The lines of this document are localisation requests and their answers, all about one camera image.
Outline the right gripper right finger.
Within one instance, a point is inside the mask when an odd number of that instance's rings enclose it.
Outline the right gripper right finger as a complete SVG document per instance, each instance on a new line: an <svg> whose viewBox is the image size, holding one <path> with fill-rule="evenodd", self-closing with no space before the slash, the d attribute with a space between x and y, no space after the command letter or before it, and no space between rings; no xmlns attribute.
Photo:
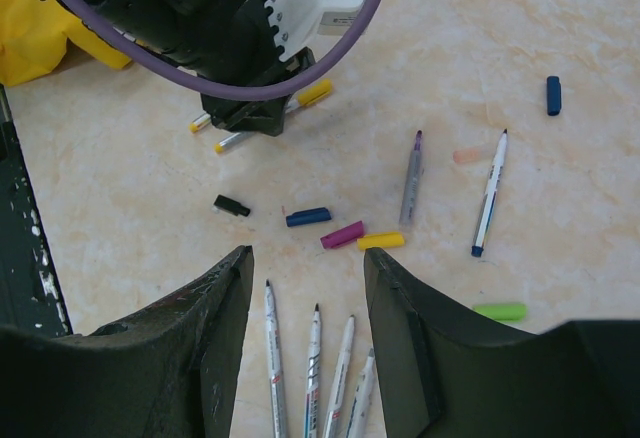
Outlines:
<svg viewBox="0 0 640 438"><path fill-rule="evenodd" d="M390 437L635 437L639 324L572 320L532 334L484 317L388 253L364 256Z"/></svg>

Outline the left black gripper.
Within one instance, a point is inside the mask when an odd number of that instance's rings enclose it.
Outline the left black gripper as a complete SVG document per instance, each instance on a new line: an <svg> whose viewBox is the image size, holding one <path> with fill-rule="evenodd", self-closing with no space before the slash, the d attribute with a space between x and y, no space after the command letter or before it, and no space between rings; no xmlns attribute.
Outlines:
<svg viewBox="0 0 640 438"><path fill-rule="evenodd" d="M286 62L278 62L248 84L264 87L286 81L310 68L316 62L313 51L305 47ZM233 101L201 94L202 109L210 116L211 124L225 131L258 132L278 136L284 129L285 106L293 93L270 100Z"/></svg>

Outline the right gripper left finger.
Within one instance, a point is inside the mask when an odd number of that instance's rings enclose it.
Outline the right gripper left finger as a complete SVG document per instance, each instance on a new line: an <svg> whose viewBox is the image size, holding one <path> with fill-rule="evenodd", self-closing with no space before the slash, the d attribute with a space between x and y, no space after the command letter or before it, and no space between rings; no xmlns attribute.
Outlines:
<svg viewBox="0 0 640 438"><path fill-rule="evenodd" d="M253 250L240 246L90 335L3 327L2 435L228 436L253 275Z"/></svg>

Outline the light green marker cap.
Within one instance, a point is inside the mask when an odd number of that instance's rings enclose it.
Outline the light green marker cap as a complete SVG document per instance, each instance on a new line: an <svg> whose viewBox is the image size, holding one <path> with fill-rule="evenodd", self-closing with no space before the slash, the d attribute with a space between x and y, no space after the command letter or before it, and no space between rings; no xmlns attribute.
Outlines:
<svg viewBox="0 0 640 438"><path fill-rule="evenodd" d="M500 322L522 321L528 312L527 306L520 302L478 304L474 305L472 310L481 316Z"/></svg>

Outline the grey cap marker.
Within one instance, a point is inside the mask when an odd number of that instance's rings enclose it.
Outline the grey cap marker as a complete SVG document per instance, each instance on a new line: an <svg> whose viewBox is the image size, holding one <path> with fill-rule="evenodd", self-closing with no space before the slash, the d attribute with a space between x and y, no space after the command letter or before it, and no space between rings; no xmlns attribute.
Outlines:
<svg viewBox="0 0 640 438"><path fill-rule="evenodd" d="M355 391L347 427L347 438L360 438L365 434L366 422L371 405L371 395L375 382L375 353L370 348L364 367L362 368Z"/></svg>

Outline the black marker cap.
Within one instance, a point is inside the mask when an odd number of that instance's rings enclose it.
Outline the black marker cap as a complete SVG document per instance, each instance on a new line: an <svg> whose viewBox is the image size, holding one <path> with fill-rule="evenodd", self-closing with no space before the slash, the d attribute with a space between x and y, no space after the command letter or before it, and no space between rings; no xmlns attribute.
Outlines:
<svg viewBox="0 0 640 438"><path fill-rule="evenodd" d="M218 210L227 212L234 216L248 217L251 214L250 208L224 195L218 195L213 206Z"/></svg>

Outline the yellow cap white marker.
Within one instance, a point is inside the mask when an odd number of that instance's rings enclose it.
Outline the yellow cap white marker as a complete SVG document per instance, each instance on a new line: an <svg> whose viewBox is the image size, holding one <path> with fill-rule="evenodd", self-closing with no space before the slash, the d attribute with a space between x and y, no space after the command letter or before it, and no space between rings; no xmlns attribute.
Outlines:
<svg viewBox="0 0 640 438"><path fill-rule="evenodd" d="M327 405L327 414L323 433L324 438L334 438L338 434L354 332L355 316L350 315L344 328L341 347L336 362L329 402Z"/></svg>

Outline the blue cap long marker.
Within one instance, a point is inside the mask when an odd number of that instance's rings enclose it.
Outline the blue cap long marker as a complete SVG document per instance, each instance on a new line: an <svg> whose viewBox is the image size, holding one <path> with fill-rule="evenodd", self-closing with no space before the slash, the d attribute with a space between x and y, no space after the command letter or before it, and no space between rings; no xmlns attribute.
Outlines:
<svg viewBox="0 0 640 438"><path fill-rule="evenodd" d="M480 258L484 252L486 240L495 208L495 202L501 174L504 168L508 144L508 130L504 129L497 144L496 153L488 175L481 212L477 221L471 255Z"/></svg>

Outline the grey translucent pen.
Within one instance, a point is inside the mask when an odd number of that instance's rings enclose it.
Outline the grey translucent pen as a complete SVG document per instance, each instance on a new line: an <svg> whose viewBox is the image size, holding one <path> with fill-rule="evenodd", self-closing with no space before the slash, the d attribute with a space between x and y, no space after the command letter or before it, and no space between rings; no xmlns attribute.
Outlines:
<svg viewBox="0 0 640 438"><path fill-rule="evenodd" d="M419 180L422 173L422 141L423 132L418 130L413 148L409 156L407 174L399 216L399 225L401 227L410 227L413 223L416 199L419 188Z"/></svg>

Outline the translucent pink pen cap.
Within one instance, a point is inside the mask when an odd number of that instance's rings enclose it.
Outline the translucent pink pen cap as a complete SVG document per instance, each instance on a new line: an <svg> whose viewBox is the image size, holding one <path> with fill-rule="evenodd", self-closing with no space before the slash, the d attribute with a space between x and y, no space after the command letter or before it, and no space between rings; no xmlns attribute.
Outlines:
<svg viewBox="0 0 640 438"><path fill-rule="evenodd" d="M452 154L456 164L470 164L482 160L490 159L494 156L495 150L492 145L480 145L470 148L456 150Z"/></svg>

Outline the blue cap yellow end marker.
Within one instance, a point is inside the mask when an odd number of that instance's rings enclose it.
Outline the blue cap yellow end marker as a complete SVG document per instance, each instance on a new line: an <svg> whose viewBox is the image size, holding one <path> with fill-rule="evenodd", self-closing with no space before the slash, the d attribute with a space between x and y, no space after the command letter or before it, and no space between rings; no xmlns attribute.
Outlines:
<svg viewBox="0 0 640 438"><path fill-rule="evenodd" d="M229 135L224 138L220 142L216 143L214 146L214 151L216 154L224 154L230 151L232 148L242 144L244 141L252 138L254 136L253 132L238 132Z"/></svg>

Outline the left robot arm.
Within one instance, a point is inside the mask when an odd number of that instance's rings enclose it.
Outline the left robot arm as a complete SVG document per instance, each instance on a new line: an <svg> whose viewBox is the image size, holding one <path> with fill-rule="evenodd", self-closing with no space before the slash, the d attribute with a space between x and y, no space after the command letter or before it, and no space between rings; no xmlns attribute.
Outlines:
<svg viewBox="0 0 640 438"><path fill-rule="evenodd" d="M225 85L275 84L315 62L308 48L280 61L284 49L274 43L278 28L266 0L84 1L163 62Z"/></svg>

